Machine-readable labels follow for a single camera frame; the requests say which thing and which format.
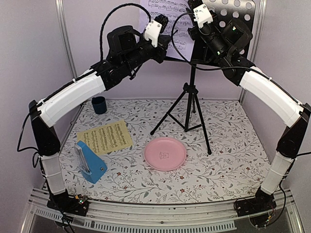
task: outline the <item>tripod leg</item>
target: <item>tripod leg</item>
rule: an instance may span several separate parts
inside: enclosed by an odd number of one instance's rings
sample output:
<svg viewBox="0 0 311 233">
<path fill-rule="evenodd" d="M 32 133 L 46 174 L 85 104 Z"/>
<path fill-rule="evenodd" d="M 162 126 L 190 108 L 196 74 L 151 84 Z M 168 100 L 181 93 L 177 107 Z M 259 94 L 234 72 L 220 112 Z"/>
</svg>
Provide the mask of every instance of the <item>tripod leg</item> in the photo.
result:
<svg viewBox="0 0 311 233">
<path fill-rule="evenodd" d="M 181 93 L 181 95 L 178 97 L 178 99 L 175 101 L 175 103 L 172 105 L 172 107 L 169 109 L 169 111 L 164 115 L 164 117 L 160 120 L 160 122 L 156 125 L 156 127 L 150 132 L 151 135 L 154 135 L 156 130 L 160 127 L 160 125 L 164 122 L 164 120 L 167 118 L 167 116 L 173 111 L 173 109 L 176 107 L 176 105 L 180 102 L 180 100 L 185 95 L 185 91 Z"/>
<path fill-rule="evenodd" d="M 194 94 L 189 93 L 188 96 L 188 105 L 187 105 L 187 114 L 186 114 L 186 122 L 185 122 L 185 131 L 189 129 L 189 122 L 190 122 L 190 114 L 191 114 L 191 105 L 192 105 L 192 99 Z"/>
<path fill-rule="evenodd" d="M 193 113 L 195 113 L 195 99 L 194 99 L 194 95 L 193 95 L 193 98 L 192 98 L 192 105 L 193 105 Z"/>
<path fill-rule="evenodd" d="M 208 154 L 212 154 L 212 151 L 210 149 L 209 142 L 208 142 L 208 136 L 207 136 L 207 132 L 206 132 L 206 127 L 205 127 L 204 118 L 203 118 L 203 114 L 202 114 L 202 111 L 201 111 L 199 99 L 198 99 L 198 96 L 196 94 L 194 95 L 194 97 L 195 97 L 196 106 L 198 108 L 198 112 L 199 112 L 199 116 L 200 116 L 200 120 L 201 120 L 201 124 L 202 124 L 202 128 L 203 128 L 203 132 L 204 132 L 204 137 L 205 137 L 205 141 L 206 141 L 206 145 L 207 145 L 207 152 L 208 152 Z"/>
</svg>

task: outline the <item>dark blue cup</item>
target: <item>dark blue cup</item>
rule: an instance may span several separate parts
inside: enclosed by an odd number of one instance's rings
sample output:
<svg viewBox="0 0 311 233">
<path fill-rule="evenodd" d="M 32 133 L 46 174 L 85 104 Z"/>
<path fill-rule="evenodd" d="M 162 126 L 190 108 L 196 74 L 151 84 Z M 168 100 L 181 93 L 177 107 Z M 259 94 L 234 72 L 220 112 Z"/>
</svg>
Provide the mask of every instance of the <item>dark blue cup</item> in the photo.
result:
<svg viewBox="0 0 311 233">
<path fill-rule="evenodd" d="M 92 105 L 96 114 L 104 114 L 107 112 L 106 99 L 103 96 L 92 98 Z"/>
</svg>

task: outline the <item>musical notes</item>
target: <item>musical notes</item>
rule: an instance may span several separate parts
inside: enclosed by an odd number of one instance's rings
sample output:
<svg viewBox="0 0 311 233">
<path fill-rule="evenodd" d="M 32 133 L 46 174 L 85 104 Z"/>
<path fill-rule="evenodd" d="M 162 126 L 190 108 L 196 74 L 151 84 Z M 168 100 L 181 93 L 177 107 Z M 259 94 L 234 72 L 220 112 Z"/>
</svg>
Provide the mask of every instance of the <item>musical notes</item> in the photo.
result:
<svg viewBox="0 0 311 233">
<path fill-rule="evenodd" d="M 187 0 L 140 0 L 140 4 L 145 7 L 151 14 L 152 18 L 163 14 L 169 18 L 169 23 L 163 34 L 171 35 L 172 27 L 178 16 L 186 12 L 188 7 Z M 141 13 L 139 20 L 139 31 L 142 32 L 146 27 L 146 16 Z M 194 42 L 188 34 L 188 28 L 192 27 L 192 21 L 189 16 L 183 16 L 177 22 L 174 35 L 174 43 L 179 51 L 190 60 Z M 169 44 L 167 56 L 180 59 L 179 54 Z"/>
</svg>

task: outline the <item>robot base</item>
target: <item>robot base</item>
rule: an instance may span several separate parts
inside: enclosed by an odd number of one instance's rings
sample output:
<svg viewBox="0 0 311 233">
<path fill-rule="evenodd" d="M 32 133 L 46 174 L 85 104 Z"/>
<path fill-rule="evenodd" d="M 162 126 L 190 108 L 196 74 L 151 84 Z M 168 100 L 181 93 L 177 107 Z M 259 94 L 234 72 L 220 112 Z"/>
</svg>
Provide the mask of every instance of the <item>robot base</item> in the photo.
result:
<svg viewBox="0 0 311 233">
<path fill-rule="evenodd" d="M 67 190 L 59 195 L 53 195 L 48 201 L 47 207 L 54 210 L 62 210 L 65 213 L 86 216 L 89 203 L 82 196 L 70 197 Z"/>
<path fill-rule="evenodd" d="M 257 214 L 276 208 L 273 195 L 264 193 L 260 188 L 252 199 L 243 199 L 234 203 L 234 209 L 239 217 Z"/>
</svg>

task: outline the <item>black tripod stand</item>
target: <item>black tripod stand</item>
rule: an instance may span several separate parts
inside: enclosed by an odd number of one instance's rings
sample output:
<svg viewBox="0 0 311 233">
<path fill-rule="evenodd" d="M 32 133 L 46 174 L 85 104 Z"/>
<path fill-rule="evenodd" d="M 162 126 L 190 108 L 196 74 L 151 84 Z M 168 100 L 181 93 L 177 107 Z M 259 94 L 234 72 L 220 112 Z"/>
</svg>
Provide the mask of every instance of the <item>black tripod stand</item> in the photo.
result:
<svg viewBox="0 0 311 233">
<path fill-rule="evenodd" d="M 195 79 L 195 71 L 196 69 L 194 67 L 191 67 L 191 75 L 190 75 L 190 84 L 185 83 L 184 84 L 184 91 L 183 93 L 181 93 L 181 95 L 178 97 L 178 99 L 175 101 L 175 103 L 172 105 L 172 107 L 169 109 L 169 111 L 164 115 L 164 117 L 160 120 L 160 122 L 157 124 L 157 126 L 151 131 L 151 135 L 153 135 L 156 130 L 160 127 L 160 125 L 163 123 L 163 121 L 170 116 L 174 121 L 176 121 L 177 124 L 179 124 L 184 130 L 185 132 L 188 132 L 190 130 L 194 130 L 197 129 L 199 127 L 203 128 L 203 132 L 204 132 L 204 137 L 205 137 L 205 141 L 206 141 L 206 145 L 207 145 L 207 152 L 208 154 L 212 154 L 212 151 L 210 150 L 210 146 L 209 146 L 209 142 L 208 142 L 208 137 L 207 137 L 207 132 L 206 132 L 206 127 L 205 127 L 205 123 L 204 123 L 204 119 L 203 119 L 203 115 L 202 115 L 202 111 L 201 111 L 201 107 L 200 107 L 200 103 L 199 103 L 199 99 L 198 99 L 198 93 L 199 91 L 196 89 L 195 85 L 194 85 L 194 79 Z M 181 99 L 183 98 L 183 96 L 188 93 L 188 104 L 187 104 L 187 114 L 186 114 L 186 122 L 185 125 L 183 125 L 182 123 L 180 123 L 172 114 L 172 110 L 176 107 L 176 105 L 181 101 Z M 200 125 L 196 125 L 194 127 L 189 128 L 189 122 L 190 122 L 190 114 L 191 114 L 191 105 L 193 105 L 193 113 L 195 113 L 195 105 L 197 106 L 198 109 L 198 113 L 200 116 L 200 120 L 201 120 L 201 124 Z"/>
</svg>

